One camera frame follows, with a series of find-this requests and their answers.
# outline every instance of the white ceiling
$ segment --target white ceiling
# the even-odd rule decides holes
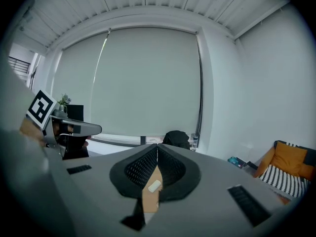
[[[129,6],[174,7],[218,22],[235,38],[289,0],[36,0],[23,34],[45,47],[81,22],[101,13]]]

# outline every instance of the black slot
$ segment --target black slot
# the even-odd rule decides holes
[[[231,187],[228,189],[228,192],[254,227],[270,217],[270,213],[243,186]]]
[[[78,166],[78,167],[74,167],[74,168],[67,168],[67,171],[70,175],[72,174],[76,174],[79,172],[83,172],[85,170],[91,169],[92,167],[88,164],[86,165],[82,165],[82,166]]]

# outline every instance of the black and white striped cushion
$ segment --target black and white striped cushion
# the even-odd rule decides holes
[[[303,177],[292,176],[271,164],[259,178],[295,198],[304,195],[311,183]]]

